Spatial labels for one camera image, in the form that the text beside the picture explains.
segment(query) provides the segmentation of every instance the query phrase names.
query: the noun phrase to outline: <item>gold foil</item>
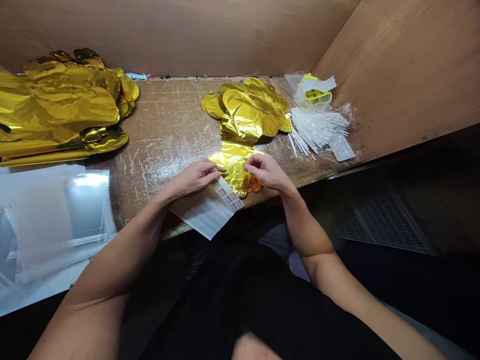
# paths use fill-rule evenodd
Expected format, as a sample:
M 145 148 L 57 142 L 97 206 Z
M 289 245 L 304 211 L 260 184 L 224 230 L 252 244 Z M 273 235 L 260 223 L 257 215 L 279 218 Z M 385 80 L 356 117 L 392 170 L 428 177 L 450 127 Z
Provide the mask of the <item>gold foil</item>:
M 92 154 L 107 153 L 112 150 L 119 149 L 129 140 L 129 135 L 127 134 L 127 132 L 118 125 L 110 126 L 107 128 L 102 127 L 95 131 L 103 134 L 100 140 L 84 144 L 78 149 L 6 159 L 2 161 L 1 165 L 3 167 L 16 167 L 32 164 L 46 164 L 83 160 L 88 158 Z
M 210 92 L 202 97 L 204 112 L 220 120 L 221 151 L 209 158 L 223 166 L 226 182 L 239 198 L 262 184 L 244 170 L 245 163 L 256 151 L 261 136 L 274 137 L 278 130 L 291 132 L 289 105 L 272 85 L 248 77 L 244 82 L 229 82 L 220 87 L 220 94 Z
M 26 76 L 0 71 L 1 166 L 84 159 L 126 143 L 110 127 L 132 112 L 137 84 L 92 50 L 75 56 L 51 52 L 28 63 Z
M 226 169 L 225 181 L 231 186 L 239 198 L 244 198 L 253 189 L 260 191 L 262 184 L 254 176 L 244 170 L 245 163 L 253 154 L 263 154 L 246 142 L 221 141 L 221 151 L 208 158 Z
M 200 104 L 203 111 L 214 118 L 221 120 L 225 116 L 226 109 L 220 94 L 211 91 L 210 94 L 201 98 Z

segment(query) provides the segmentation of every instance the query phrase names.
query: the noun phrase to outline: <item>wooden partition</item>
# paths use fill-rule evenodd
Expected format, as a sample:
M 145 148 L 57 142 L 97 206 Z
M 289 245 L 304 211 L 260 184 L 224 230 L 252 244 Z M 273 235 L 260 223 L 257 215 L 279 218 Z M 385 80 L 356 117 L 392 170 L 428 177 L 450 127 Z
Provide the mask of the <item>wooden partition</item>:
M 314 70 L 352 102 L 362 161 L 480 122 L 480 2 L 362 0 Z
M 97 51 L 154 76 L 311 71 L 360 0 L 3 0 L 0 65 Z

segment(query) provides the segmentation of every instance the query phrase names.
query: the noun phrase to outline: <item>stack of plastic sheets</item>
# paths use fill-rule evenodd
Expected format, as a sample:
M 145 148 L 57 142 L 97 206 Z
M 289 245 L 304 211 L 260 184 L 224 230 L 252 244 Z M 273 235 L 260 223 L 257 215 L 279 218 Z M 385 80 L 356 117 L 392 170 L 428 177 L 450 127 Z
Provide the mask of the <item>stack of plastic sheets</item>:
M 80 165 L 0 174 L 0 316 L 66 290 L 115 236 L 109 184 Z

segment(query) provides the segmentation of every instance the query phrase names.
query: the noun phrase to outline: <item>hand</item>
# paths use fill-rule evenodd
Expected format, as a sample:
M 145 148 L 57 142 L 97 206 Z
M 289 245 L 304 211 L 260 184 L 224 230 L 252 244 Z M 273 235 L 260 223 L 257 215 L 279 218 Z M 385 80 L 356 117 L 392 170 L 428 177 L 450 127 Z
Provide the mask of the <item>hand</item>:
M 280 193 L 296 191 L 297 189 L 271 155 L 254 154 L 250 156 L 246 161 L 245 170 L 260 180 L 267 188 L 277 190 Z
M 213 168 L 216 168 L 219 172 L 210 172 Z M 202 191 L 220 178 L 220 172 L 224 173 L 226 171 L 215 162 L 202 157 L 200 160 L 192 162 L 185 170 L 170 180 L 161 188 L 161 192 L 167 195 L 170 200 L 175 201 Z

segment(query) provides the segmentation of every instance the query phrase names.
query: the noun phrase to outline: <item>wooden table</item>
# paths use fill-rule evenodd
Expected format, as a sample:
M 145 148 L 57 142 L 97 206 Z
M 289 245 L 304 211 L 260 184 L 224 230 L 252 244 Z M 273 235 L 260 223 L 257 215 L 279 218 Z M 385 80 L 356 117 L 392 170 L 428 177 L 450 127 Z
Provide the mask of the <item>wooden table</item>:
M 219 122 L 203 112 L 200 100 L 209 91 L 238 78 L 179 78 L 139 81 L 140 97 L 132 115 L 121 123 L 128 132 L 126 146 L 105 158 L 96 158 L 89 168 L 110 169 L 110 194 L 117 227 L 130 221 L 169 180 L 188 164 L 208 157 L 221 148 Z M 285 89 L 282 78 L 265 78 L 277 92 Z M 330 152 L 295 157 L 285 134 L 256 148 L 272 155 L 297 187 L 339 173 L 360 161 L 354 158 L 338 164 Z M 246 207 L 276 196 L 262 188 L 243 199 Z M 181 234 L 190 227 L 173 214 L 165 221 L 163 238 Z

